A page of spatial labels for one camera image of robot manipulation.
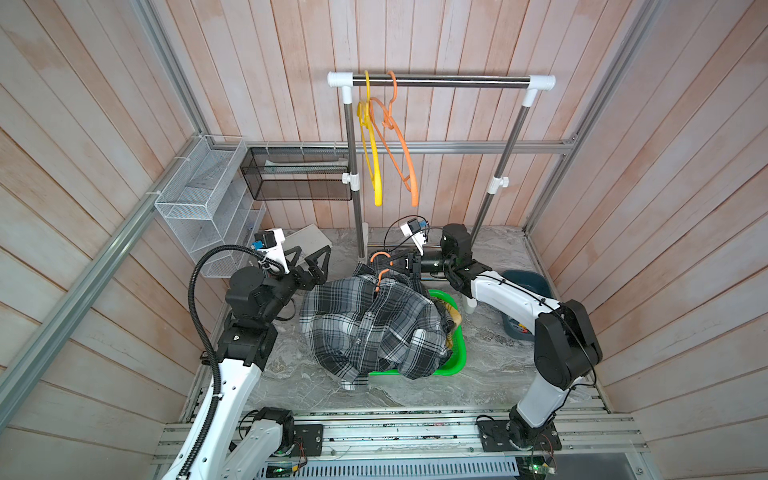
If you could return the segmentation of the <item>grey plaid shirt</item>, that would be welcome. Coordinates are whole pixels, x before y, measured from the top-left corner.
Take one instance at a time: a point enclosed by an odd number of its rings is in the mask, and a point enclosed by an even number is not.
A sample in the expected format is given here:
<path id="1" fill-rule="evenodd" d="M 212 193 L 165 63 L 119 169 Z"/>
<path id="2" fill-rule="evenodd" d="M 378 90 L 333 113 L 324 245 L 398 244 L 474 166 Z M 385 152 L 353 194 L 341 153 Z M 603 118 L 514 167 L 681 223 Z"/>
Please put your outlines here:
<path id="1" fill-rule="evenodd" d="M 369 373 L 380 358 L 401 352 L 386 338 L 392 321 L 419 311 L 419 295 L 428 289 L 416 278 L 396 272 L 384 275 L 375 292 L 375 271 L 360 263 L 346 278 L 329 281 L 308 292 L 299 314 L 301 333 L 316 362 L 348 391 L 366 390 Z"/>

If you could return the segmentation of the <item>yellow plaid shirt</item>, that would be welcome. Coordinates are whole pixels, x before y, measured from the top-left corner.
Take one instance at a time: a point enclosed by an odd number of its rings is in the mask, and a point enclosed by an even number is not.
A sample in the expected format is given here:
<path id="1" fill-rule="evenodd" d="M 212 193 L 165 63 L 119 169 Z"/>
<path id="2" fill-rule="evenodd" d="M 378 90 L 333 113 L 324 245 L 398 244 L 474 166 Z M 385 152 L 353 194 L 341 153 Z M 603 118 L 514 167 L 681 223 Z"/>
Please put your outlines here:
<path id="1" fill-rule="evenodd" d="M 447 325 L 447 332 L 446 332 L 446 347 L 449 349 L 454 348 L 454 337 L 456 335 L 457 330 L 461 326 L 462 323 L 462 317 L 461 313 L 458 310 L 457 307 L 455 307 L 450 302 L 446 302 L 445 300 L 437 300 L 437 303 L 441 306 L 441 308 L 445 312 L 445 316 L 447 318 L 446 325 Z"/>

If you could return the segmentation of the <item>yellow plastic hanger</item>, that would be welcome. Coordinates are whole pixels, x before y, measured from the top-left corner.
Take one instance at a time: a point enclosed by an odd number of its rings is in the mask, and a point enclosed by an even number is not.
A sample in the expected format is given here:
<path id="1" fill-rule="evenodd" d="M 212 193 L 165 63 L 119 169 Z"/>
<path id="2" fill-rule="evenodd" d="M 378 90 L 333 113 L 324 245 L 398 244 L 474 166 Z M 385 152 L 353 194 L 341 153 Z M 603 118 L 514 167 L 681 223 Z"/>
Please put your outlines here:
<path id="1" fill-rule="evenodd" d="M 383 183 L 381 175 L 381 166 L 378 155 L 376 134 L 371 115 L 372 96 L 371 83 L 368 72 L 365 72 L 365 93 L 366 96 L 357 105 L 356 115 L 362 137 L 363 155 L 366 162 L 371 186 L 373 188 L 374 205 L 381 207 L 383 205 Z"/>

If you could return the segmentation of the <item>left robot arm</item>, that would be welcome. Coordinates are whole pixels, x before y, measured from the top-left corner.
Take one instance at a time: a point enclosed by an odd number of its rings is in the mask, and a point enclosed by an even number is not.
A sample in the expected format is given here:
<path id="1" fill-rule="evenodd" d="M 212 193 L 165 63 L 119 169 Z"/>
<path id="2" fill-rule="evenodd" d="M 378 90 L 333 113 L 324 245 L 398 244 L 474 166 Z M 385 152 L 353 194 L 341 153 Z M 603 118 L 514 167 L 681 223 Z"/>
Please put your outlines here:
<path id="1" fill-rule="evenodd" d="M 203 267 L 215 255 L 233 251 L 254 259 L 230 279 L 225 329 L 212 341 L 196 309 L 195 289 Z M 330 246 L 297 261 L 301 250 L 281 245 L 257 250 L 225 244 L 206 252 L 194 267 L 188 286 L 188 307 L 200 336 L 212 377 L 186 440 L 165 473 L 167 479 L 254 479 L 260 472 L 276 477 L 294 475 L 311 456 L 322 451 L 319 424 L 296 425 L 291 411 L 244 408 L 256 388 L 277 339 L 275 321 L 294 294 L 322 285 L 328 277 Z"/>

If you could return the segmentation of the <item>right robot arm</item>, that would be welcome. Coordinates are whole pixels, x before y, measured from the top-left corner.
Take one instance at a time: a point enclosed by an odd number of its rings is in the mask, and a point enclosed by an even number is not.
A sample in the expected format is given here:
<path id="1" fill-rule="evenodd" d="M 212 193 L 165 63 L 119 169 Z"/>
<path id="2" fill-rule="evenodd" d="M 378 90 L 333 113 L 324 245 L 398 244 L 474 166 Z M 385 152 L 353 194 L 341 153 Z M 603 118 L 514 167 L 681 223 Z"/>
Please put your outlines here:
<path id="1" fill-rule="evenodd" d="M 403 274 L 441 274 L 462 295 L 465 309 L 485 303 L 528 330 L 534 339 L 536 376 L 523 398 L 510 410 L 506 422 L 481 421 L 481 433 L 495 442 L 498 451 L 529 451 L 554 432 L 556 413 L 571 391 L 587 386 L 588 375 L 603 360 L 602 348 L 583 304 L 558 301 L 516 283 L 475 260 L 472 236 L 462 224 L 441 229 L 437 250 L 425 247 L 428 222 L 404 218 L 399 225 L 405 242 L 386 250 L 387 267 Z"/>

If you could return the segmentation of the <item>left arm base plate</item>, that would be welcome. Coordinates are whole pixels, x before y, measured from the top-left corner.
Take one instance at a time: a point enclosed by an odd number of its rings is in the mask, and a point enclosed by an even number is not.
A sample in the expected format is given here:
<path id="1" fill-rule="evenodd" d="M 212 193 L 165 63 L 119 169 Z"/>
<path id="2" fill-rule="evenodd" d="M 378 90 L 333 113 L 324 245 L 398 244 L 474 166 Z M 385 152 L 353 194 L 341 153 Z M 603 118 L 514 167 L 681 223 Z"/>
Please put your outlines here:
<path id="1" fill-rule="evenodd" d="M 320 423 L 296 425 L 292 439 L 291 445 L 281 448 L 270 459 L 319 457 L 323 450 L 324 426 Z"/>

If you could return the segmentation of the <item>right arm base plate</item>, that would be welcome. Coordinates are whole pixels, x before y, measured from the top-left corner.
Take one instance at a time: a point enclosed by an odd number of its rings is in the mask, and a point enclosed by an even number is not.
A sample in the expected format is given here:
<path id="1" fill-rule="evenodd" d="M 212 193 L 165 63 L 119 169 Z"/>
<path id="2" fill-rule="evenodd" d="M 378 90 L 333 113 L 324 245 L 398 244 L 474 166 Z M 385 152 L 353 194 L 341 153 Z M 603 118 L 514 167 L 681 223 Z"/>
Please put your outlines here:
<path id="1" fill-rule="evenodd" d="M 479 415 L 475 419 L 475 426 L 484 452 L 552 452 L 562 449 L 553 419 L 540 427 L 532 428 L 524 421 L 516 419 L 496 420 L 488 415 Z"/>

